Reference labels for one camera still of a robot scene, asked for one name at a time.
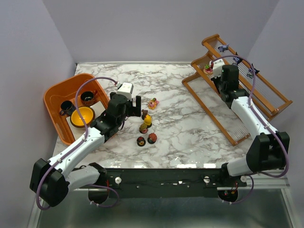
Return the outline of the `pink strawberry tart figurine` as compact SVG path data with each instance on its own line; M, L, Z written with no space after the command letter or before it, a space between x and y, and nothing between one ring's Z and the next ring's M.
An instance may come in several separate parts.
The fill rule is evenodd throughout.
M204 66L204 69L203 69L203 72L206 74L206 75L212 75L213 74L213 63L210 61L209 64L206 64Z

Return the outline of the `black purple bow figurine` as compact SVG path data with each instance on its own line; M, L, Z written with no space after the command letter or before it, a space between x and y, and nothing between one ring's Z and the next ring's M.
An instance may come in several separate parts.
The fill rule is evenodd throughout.
M233 57L233 63L232 64L238 66L242 61L243 61L242 58Z

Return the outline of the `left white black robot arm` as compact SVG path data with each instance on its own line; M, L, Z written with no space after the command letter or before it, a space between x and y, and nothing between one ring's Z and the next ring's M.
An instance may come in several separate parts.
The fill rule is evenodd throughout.
M29 187L37 203L43 199L55 207L72 190L71 172L92 151L107 142L123 126L127 117L141 116L142 99L128 99L111 92L107 109L95 118L85 133L60 154L48 161L40 158L34 163Z

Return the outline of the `pink bear yellow flower figurine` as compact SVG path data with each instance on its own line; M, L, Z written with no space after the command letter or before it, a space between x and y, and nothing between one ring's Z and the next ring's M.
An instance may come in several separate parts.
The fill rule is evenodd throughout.
M158 104L159 104L159 101L156 98L153 98L148 102L148 108L153 110L157 107Z

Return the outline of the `purple small figurine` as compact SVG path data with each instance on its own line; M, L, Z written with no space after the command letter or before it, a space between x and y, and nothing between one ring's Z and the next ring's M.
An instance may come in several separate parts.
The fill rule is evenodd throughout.
M218 46L218 50L220 53L224 53L225 51L229 50L229 44Z

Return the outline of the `black bat-eared figurine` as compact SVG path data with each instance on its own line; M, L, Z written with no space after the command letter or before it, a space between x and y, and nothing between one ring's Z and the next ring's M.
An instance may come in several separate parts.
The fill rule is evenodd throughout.
M254 74L258 74L260 71L257 70L253 65L248 69L248 72L246 74L247 77L253 79Z

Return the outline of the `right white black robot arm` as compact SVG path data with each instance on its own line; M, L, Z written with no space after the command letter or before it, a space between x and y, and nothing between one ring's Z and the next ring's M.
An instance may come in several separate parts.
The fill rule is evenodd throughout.
M214 83L220 98L248 129L253 142L246 156L227 164L229 176L262 173L289 167L287 156L290 137L279 132L259 112L250 94L239 88L239 70L236 65L212 64Z

